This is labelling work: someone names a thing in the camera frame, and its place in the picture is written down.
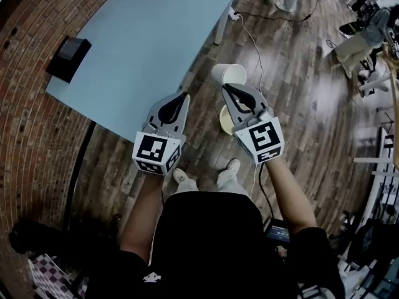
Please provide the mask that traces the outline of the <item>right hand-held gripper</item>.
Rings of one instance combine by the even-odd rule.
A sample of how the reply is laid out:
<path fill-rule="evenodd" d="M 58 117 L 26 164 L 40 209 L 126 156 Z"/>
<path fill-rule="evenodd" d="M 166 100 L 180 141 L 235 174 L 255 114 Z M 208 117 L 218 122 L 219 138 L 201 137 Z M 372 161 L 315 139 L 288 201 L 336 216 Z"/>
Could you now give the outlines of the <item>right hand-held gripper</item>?
<path fill-rule="evenodd" d="M 234 125 L 239 125 L 256 108 L 266 108 L 266 100 L 255 88 L 239 83 L 226 83 L 222 95 Z M 278 117 L 267 110 L 233 128 L 233 135 L 250 155 L 255 164 L 262 164 L 280 157 L 284 150 L 284 137 Z"/>

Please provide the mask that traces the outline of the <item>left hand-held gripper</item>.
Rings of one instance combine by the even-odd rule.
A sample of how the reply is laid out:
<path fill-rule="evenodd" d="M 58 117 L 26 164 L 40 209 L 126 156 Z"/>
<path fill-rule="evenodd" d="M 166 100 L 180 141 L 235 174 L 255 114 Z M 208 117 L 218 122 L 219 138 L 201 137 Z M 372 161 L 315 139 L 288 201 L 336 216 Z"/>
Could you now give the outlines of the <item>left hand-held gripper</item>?
<path fill-rule="evenodd" d="M 140 171 L 166 176 L 181 157 L 190 96 L 171 94 L 156 102 L 143 131 L 136 134 L 132 159 Z M 170 127 L 171 130 L 158 127 Z"/>

